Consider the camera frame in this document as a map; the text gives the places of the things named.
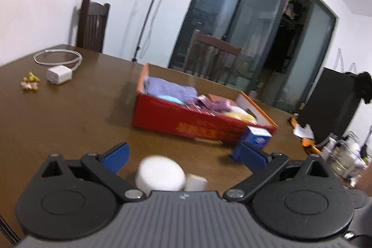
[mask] folded towel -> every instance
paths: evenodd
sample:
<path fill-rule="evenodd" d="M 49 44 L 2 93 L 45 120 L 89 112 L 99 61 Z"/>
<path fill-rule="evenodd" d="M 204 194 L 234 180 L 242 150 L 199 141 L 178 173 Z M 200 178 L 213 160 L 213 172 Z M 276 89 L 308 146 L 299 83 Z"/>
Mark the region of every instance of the folded towel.
<path fill-rule="evenodd" d="M 177 98 L 174 98 L 172 96 L 169 96 L 169 95 L 161 95 L 161 96 L 158 96 L 158 98 L 160 99 L 163 99 L 163 100 L 167 100 L 167 101 L 170 101 L 170 102 L 174 102 L 174 103 L 178 103 L 178 104 L 183 104 L 183 102 Z"/>
<path fill-rule="evenodd" d="M 198 93 L 191 86 L 182 86 L 176 83 L 170 83 L 164 79 L 157 77 L 148 77 L 146 81 L 146 91 L 152 96 L 172 96 L 186 103 L 190 99 L 195 98 Z"/>

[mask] white cotton pad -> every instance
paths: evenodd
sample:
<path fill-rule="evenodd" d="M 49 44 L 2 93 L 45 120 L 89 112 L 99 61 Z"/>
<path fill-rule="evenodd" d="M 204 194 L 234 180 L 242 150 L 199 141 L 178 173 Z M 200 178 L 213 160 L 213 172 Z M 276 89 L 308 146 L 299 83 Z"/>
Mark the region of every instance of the white cotton pad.
<path fill-rule="evenodd" d="M 151 190 L 180 191 L 185 186 L 181 166 L 163 156 L 149 156 L 139 164 L 135 183 L 147 196 Z"/>
<path fill-rule="evenodd" d="M 247 114 L 247 112 L 244 109 L 241 109 L 239 106 L 232 106 L 231 111 L 243 115 Z"/>

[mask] dark wooden chair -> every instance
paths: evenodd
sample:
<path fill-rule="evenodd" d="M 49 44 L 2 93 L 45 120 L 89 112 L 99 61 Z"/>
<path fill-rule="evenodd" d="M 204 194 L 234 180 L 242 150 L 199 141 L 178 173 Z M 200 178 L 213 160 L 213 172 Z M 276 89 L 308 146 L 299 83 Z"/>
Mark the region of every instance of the dark wooden chair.
<path fill-rule="evenodd" d="M 233 47 L 221 39 L 209 35 L 200 34 L 194 30 L 186 55 L 183 72 L 191 72 L 192 75 L 202 77 L 214 82 L 219 82 L 222 75 L 227 73 L 224 85 L 228 82 L 241 48 Z M 235 56 L 231 66 L 226 66 L 229 54 Z"/>
<path fill-rule="evenodd" d="M 90 0 L 81 3 L 76 46 L 96 52 L 102 52 L 103 40 L 110 4 L 101 5 Z"/>

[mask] white charger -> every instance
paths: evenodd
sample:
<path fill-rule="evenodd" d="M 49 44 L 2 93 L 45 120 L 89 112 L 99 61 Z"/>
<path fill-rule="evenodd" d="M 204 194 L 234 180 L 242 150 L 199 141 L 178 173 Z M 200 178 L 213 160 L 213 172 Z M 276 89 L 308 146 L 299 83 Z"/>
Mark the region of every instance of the white charger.
<path fill-rule="evenodd" d="M 64 65 L 57 65 L 46 71 L 46 79 L 54 84 L 65 83 L 72 79 L 72 70 Z"/>
<path fill-rule="evenodd" d="M 57 62 L 57 63 L 48 63 L 48 62 L 40 62 L 37 61 L 37 57 L 41 54 L 46 53 L 55 53 L 55 52 L 63 52 L 63 53 L 72 53 L 75 54 L 77 57 L 73 60 L 66 61 L 66 62 Z M 49 68 L 46 72 L 46 79 L 50 81 L 51 83 L 54 83 L 56 85 L 59 85 L 61 83 L 65 83 L 66 81 L 69 81 L 72 79 L 72 72 L 77 69 L 77 67 L 81 64 L 83 61 L 83 57 L 80 53 L 72 50 L 66 50 L 66 49 L 48 49 L 41 52 L 36 53 L 33 56 L 33 59 L 36 63 L 40 65 L 53 65 L 53 68 Z M 64 65 L 68 65 L 71 63 L 75 63 L 76 65 L 73 68 L 68 68 Z"/>

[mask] white cable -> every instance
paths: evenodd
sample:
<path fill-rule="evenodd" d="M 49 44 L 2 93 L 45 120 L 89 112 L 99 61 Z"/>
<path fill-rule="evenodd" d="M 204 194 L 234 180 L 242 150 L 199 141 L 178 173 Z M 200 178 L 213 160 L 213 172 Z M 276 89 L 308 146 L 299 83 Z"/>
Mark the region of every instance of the white cable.
<path fill-rule="evenodd" d="M 70 61 L 65 61 L 65 62 L 56 62 L 56 63 L 53 63 L 53 62 L 40 62 L 40 61 L 37 61 L 36 57 L 42 55 L 42 54 L 48 54 L 48 53 L 55 53 L 55 52 L 62 52 L 62 53 L 71 53 L 71 54 L 75 54 L 77 57 L 73 60 L 70 60 Z M 66 50 L 66 49 L 48 49 L 48 50 L 44 50 L 44 51 L 41 51 L 41 52 L 38 52 L 36 53 L 34 56 L 33 56 L 33 59 L 35 60 L 36 63 L 40 64 L 40 65 L 51 65 L 51 66 L 55 66 L 55 65 L 69 65 L 71 63 L 76 63 L 76 65 L 71 68 L 71 70 L 75 71 L 77 69 L 77 67 L 81 64 L 81 62 L 83 61 L 83 56 L 79 53 L 79 52 L 76 52 L 76 51 L 72 51 L 72 50 Z"/>

